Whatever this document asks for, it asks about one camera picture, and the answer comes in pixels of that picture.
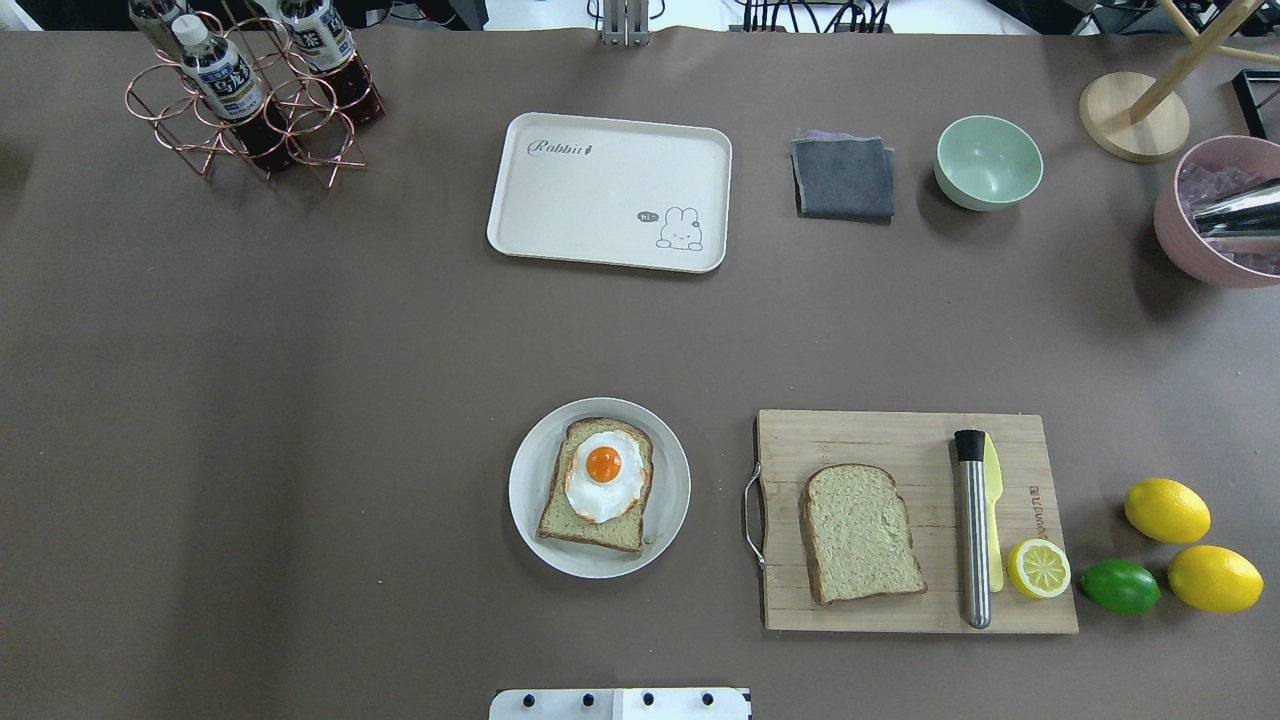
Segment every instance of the cutting board handle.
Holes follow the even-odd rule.
[[[746,544],[751,546],[751,552],[755,553],[755,560],[760,564],[760,570],[764,570],[764,553],[760,552],[760,547],[755,544],[751,539],[751,486],[760,488],[760,503],[764,503],[764,486],[760,484],[760,464],[755,464],[755,470],[751,473],[751,479],[746,482],[746,489],[742,491],[742,536],[746,537]]]

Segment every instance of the lemon slice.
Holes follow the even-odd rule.
[[[1057,597],[1071,584],[1071,564],[1061,547],[1032,538],[1009,552],[1009,582],[1028,597]]]

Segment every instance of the black muddler tip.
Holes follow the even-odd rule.
[[[982,462],[982,451],[987,447],[987,433],[982,430],[956,430],[956,460],[961,462]]]

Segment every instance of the cutting board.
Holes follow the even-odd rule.
[[[961,618],[954,434],[977,428],[1000,454],[1005,493],[996,505],[1001,559],[1039,537],[1068,551],[1038,415],[760,410],[756,452],[764,498],[764,624],[772,630],[887,633],[1076,633],[1071,589],[1033,600],[1005,584],[992,593],[991,625]],[[914,551],[928,592],[822,606],[813,601],[800,538],[800,492],[828,465],[888,470],[906,502]]]

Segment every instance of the table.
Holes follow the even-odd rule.
[[[1033,413],[1079,568],[1167,562],[1119,506],[1169,475],[1212,509],[1206,542],[1280,578],[1277,296],[1181,274],[1152,232],[1174,164],[1075,119],[1089,81],[1160,74],[1180,40],[357,40],[388,115],[328,195],[293,170],[206,183],[156,147],[123,108],[138,36],[0,44],[0,716],[461,719],[500,688],[719,684],[762,719],[1272,715],[1274,589],[1236,616],[1079,597],[1070,637],[773,633],[741,537],[762,407]],[[1243,132],[1238,69],[1180,90],[1193,142]],[[493,251],[529,110],[727,133],[724,263]],[[972,113],[1041,143],[1019,209],[932,179]],[[796,217],[808,128],[897,149],[892,223]],[[694,478],[668,552],[608,582],[536,560],[506,498],[525,432],[595,395],[662,416]]]

